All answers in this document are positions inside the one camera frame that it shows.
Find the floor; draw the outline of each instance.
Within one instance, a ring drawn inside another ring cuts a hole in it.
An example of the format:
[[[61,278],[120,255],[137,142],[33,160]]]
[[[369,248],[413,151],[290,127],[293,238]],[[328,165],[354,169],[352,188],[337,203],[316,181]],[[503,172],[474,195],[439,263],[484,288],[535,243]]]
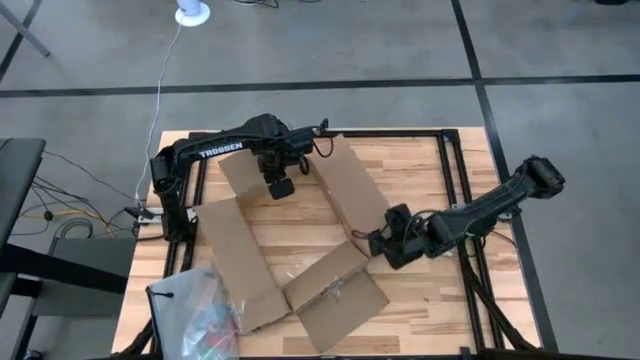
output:
[[[552,202],[523,205],[560,350],[640,357],[640,3],[280,0],[276,10],[207,2],[213,18],[181,29],[173,48],[152,148],[162,130],[229,128],[263,112],[293,126],[325,117],[349,127],[486,125],[503,174],[535,153],[567,178]],[[50,151],[132,194],[177,31],[175,1],[4,3],[52,56],[0,19],[0,136],[45,138]],[[131,204],[54,157],[40,175],[107,215]],[[24,219],[15,232],[42,227]],[[44,251],[53,229],[12,241]],[[26,306],[10,301],[0,353]],[[44,319],[31,347],[50,360],[105,356],[116,321]]]

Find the wooden tabletop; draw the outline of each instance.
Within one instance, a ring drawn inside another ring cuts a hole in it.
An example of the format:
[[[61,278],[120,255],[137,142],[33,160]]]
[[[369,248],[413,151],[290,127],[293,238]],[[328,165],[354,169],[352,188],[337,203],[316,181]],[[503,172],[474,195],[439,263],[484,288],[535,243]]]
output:
[[[460,128],[460,138],[474,198],[498,185],[484,128]],[[164,132],[160,147],[186,138],[187,131]],[[447,194],[435,138],[351,138],[358,157],[390,204],[407,203],[412,212],[446,209]],[[455,164],[453,149],[448,149]],[[204,203],[232,197],[224,175],[209,161],[204,187]],[[195,182],[188,199],[193,196]],[[462,190],[457,181],[458,198]],[[160,206],[148,195],[148,205]],[[257,241],[262,247],[276,281],[286,284],[336,245],[345,241],[331,207],[315,179],[304,177],[296,183],[294,195],[282,200],[265,199],[245,209]],[[507,225],[497,231],[511,238]],[[140,236],[161,233],[159,225],[141,230]],[[164,240],[138,243],[129,284],[113,342],[113,351],[128,346],[149,319],[145,287],[162,277],[168,243]],[[514,245],[503,237],[490,235],[485,247],[496,300],[500,308],[534,345],[539,344],[534,318]],[[208,265],[211,250],[197,239],[194,266]],[[457,256],[435,260],[421,258],[400,270],[391,269],[384,257],[370,261],[367,271],[389,298],[389,305],[338,344],[337,355],[436,355],[457,354],[461,346],[473,346],[473,336]],[[491,336],[486,311],[480,313],[488,345]],[[306,332],[295,315],[253,335],[240,336],[240,356],[292,356],[315,354]]]

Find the white cable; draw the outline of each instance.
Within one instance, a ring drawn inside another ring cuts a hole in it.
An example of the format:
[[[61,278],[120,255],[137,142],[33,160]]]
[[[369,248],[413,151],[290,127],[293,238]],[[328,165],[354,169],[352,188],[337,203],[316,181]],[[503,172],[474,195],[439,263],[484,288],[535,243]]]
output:
[[[160,91],[162,89],[162,79],[164,79],[164,73],[167,71],[167,62],[169,62],[169,58],[171,57],[171,49],[173,45],[178,40],[178,36],[180,36],[180,30],[182,29],[182,24],[178,23],[178,32],[176,32],[175,38],[169,45],[169,49],[167,50],[167,56],[164,58],[162,62],[162,72],[160,73],[160,79],[158,79],[158,93],[156,96],[156,114],[153,117],[153,122],[151,123],[151,129],[149,130],[149,137],[147,139],[147,147],[144,152],[144,167],[142,168],[142,176],[140,176],[140,180],[138,180],[138,184],[136,185],[136,193],[134,195],[136,202],[138,203],[138,207],[142,208],[142,201],[140,200],[140,194],[138,193],[140,190],[140,185],[144,181],[144,177],[147,175],[147,166],[149,166],[149,148],[151,147],[151,137],[153,136],[153,131],[155,130],[156,123],[158,122],[158,118],[160,117]]]

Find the cardboard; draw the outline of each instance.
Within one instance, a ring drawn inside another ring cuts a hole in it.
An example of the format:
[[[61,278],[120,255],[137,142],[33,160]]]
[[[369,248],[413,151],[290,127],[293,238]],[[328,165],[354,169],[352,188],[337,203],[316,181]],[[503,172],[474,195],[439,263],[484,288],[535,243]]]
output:
[[[258,158],[250,150],[238,151],[220,160],[218,164],[241,204],[248,204],[269,194],[267,183],[258,167]],[[298,166],[289,166],[285,172],[291,180],[302,175]]]
[[[337,246],[284,287],[291,310],[304,310],[331,286],[362,271],[368,260],[351,242]]]
[[[198,231],[213,248],[213,263],[236,313],[240,333],[290,312],[235,198],[195,208]]]
[[[340,286],[339,294],[321,297],[298,316],[311,343],[323,353],[377,315],[388,303],[369,274],[360,271]]]
[[[389,202],[351,149],[349,141],[337,136],[333,143],[330,157],[309,156],[311,172],[318,178],[347,236],[360,251],[371,257],[368,241],[353,236],[353,231],[368,234],[384,227]]]

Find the cardboard box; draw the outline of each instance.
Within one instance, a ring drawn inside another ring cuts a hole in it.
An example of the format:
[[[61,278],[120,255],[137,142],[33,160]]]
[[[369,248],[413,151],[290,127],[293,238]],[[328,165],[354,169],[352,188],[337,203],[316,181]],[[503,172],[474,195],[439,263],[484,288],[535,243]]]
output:
[[[291,310],[260,253],[238,201],[227,199],[195,208],[198,231],[213,248],[213,264],[234,308],[240,333],[248,333]]]
[[[337,136],[333,144],[330,157],[322,158],[315,153],[309,156],[311,173],[318,178],[347,236],[371,257],[369,242],[353,236],[353,231],[368,234],[383,228],[389,202],[351,149],[349,141]]]
[[[284,316],[285,307],[280,299],[286,299],[286,311],[293,311],[299,316],[309,339],[320,353],[331,349],[388,304],[382,290],[364,270],[370,254],[368,243],[366,240],[358,242],[351,236],[351,230],[370,232],[381,228],[389,205],[347,140],[336,138],[334,146],[334,152],[328,159],[310,157],[312,174],[318,178],[320,190],[325,193],[353,241],[334,248],[283,289],[275,287],[264,259],[258,261],[260,249],[249,225],[244,219],[238,219],[242,217],[239,204],[246,205],[262,196],[269,196],[257,160],[250,151],[241,151],[220,161],[222,172],[238,200],[196,208],[200,230],[214,247],[214,265],[225,286],[231,286],[235,294],[231,299],[234,306],[238,307],[238,301],[244,300],[243,329],[257,328]],[[291,166],[287,168],[287,175],[295,183],[301,172],[298,167]],[[239,237],[243,254],[237,252]],[[234,241],[225,244],[228,239]],[[250,261],[255,264],[245,269]],[[245,279],[249,274],[255,278]],[[257,287],[261,282],[267,282],[268,286],[260,288],[260,291],[248,289],[254,284]],[[266,300],[259,302],[254,300],[256,298]]]

